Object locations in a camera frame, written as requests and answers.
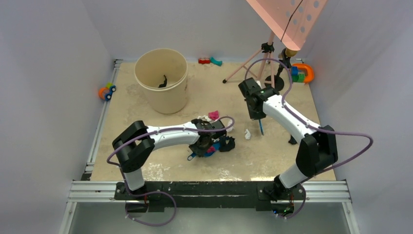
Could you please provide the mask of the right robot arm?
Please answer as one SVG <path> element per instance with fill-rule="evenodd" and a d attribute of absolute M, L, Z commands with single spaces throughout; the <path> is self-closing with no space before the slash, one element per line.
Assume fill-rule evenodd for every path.
<path fill-rule="evenodd" d="M 262 88 L 254 78 L 245 79 L 238 87 L 252 120 L 273 118 L 299 145 L 295 163 L 274 178 L 269 195 L 286 198 L 298 184 L 337 162 L 337 142 L 333 128 L 329 125 L 321 127 L 310 121 L 289 105 L 276 89 Z"/>

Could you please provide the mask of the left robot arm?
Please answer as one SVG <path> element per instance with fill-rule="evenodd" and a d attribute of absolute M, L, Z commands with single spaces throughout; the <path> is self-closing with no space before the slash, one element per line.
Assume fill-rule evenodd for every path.
<path fill-rule="evenodd" d="M 193 119 L 180 125 L 155 127 L 138 120 L 112 142 L 112 147 L 127 183 L 126 193 L 132 199 L 145 194 L 142 167 L 153 151 L 175 145 L 187 145 L 196 156 L 204 156 L 216 140 L 226 136 L 220 120 L 208 122 Z"/>

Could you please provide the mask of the blue hand brush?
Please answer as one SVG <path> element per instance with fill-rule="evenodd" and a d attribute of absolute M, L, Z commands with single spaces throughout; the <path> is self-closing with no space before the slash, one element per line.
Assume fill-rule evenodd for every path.
<path fill-rule="evenodd" d="M 258 123 L 259 123 L 259 128 L 260 128 L 261 135 L 264 136 L 262 120 L 259 119 L 259 120 L 258 120 Z"/>

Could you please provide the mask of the blue dustpan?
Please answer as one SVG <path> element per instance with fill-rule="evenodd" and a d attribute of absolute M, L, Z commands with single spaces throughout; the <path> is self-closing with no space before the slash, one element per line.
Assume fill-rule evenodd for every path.
<path fill-rule="evenodd" d="M 219 148 L 221 147 L 221 144 L 219 142 L 214 143 L 206 153 L 204 153 L 202 156 L 197 156 L 195 153 L 190 154 L 187 157 L 187 161 L 191 161 L 196 157 L 210 157 L 212 156 L 215 152 L 219 151 Z"/>

